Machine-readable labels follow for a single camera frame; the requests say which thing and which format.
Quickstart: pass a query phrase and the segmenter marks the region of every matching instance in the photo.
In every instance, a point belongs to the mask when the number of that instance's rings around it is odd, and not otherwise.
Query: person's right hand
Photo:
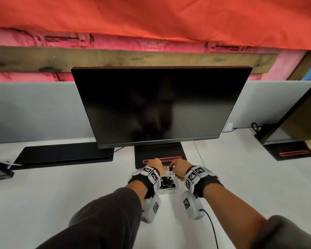
[[[179,158],[173,160],[170,163],[169,168],[173,168],[173,172],[175,173],[177,178],[179,178],[181,181],[184,181],[184,177],[187,174],[187,170],[192,166],[193,165],[190,162]]]

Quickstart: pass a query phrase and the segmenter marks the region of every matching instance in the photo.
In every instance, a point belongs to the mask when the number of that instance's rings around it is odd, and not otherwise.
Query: red fabric
[[[0,27],[311,50],[311,0],[0,0]]]

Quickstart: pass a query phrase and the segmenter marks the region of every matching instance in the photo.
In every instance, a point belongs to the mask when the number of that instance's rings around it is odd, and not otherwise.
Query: sleeve
[[[272,216],[251,249],[311,249],[311,235],[289,219]]]
[[[141,215],[137,194],[132,189],[119,188],[85,205],[72,217],[68,228],[37,249],[129,249],[133,247]]]

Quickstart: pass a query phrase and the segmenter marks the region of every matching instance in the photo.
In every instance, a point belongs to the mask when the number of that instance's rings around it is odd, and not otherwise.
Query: wrist strap
[[[161,186],[160,172],[156,168],[149,166],[145,166],[134,172],[128,183],[134,180],[141,181],[148,188],[148,192],[144,199],[153,197],[154,194],[157,194]]]
[[[184,185],[192,194],[199,197],[203,197],[203,189],[205,186],[212,183],[222,185],[216,174],[202,166],[191,167],[188,169],[184,178]]]

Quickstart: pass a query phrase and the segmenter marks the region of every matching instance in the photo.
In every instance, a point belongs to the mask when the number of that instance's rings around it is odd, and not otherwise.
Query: white desk
[[[67,142],[76,140],[55,141]],[[286,216],[311,234],[311,158],[277,162],[249,129],[195,144],[205,165],[225,187],[265,217]],[[14,161],[28,145],[0,144],[0,159]],[[182,146],[191,163],[202,164],[193,142]],[[125,147],[109,163],[18,170],[12,179],[0,181],[0,249],[37,247],[66,228],[83,205],[124,186],[134,171],[133,150]],[[116,179],[110,177],[114,172]],[[180,199],[184,190],[181,183],[177,194],[161,196],[156,219],[152,224],[141,222],[134,248],[216,247],[208,218],[188,219]],[[203,205],[215,225],[219,248],[234,248],[204,200]]]

